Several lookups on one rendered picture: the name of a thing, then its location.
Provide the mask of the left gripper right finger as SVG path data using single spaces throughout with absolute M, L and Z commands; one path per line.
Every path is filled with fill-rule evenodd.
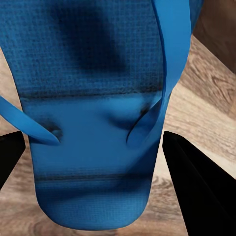
M 236 236 L 236 179 L 183 136 L 162 149 L 189 236 Z

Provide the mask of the sandal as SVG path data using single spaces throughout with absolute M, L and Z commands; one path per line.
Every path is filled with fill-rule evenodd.
M 0 0 L 0 47 L 23 112 L 39 206 L 76 230 L 144 212 L 165 115 L 204 0 Z

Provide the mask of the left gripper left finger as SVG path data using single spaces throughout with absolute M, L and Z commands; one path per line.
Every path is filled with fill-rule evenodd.
M 0 136 L 0 190 L 25 149 L 22 131 Z

